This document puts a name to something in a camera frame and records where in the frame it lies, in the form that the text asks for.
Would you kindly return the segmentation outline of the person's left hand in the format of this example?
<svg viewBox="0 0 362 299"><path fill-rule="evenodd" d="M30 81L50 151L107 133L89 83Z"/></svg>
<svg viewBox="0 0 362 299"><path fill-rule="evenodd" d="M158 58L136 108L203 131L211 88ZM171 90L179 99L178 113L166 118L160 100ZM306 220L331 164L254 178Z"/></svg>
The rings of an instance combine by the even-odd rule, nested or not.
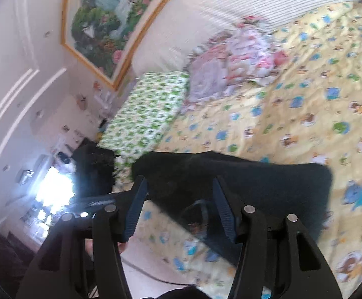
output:
<svg viewBox="0 0 362 299"><path fill-rule="evenodd" d="M128 246L127 242L126 243L117 242L117 245L114 246L114 244L111 241L106 241L106 242L95 241L91 238L85 240L85 250L92 261L95 260L95 256L97 254L114 253L115 248L117 248L117 252L119 254L122 254L127 249L127 246Z"/></svg>

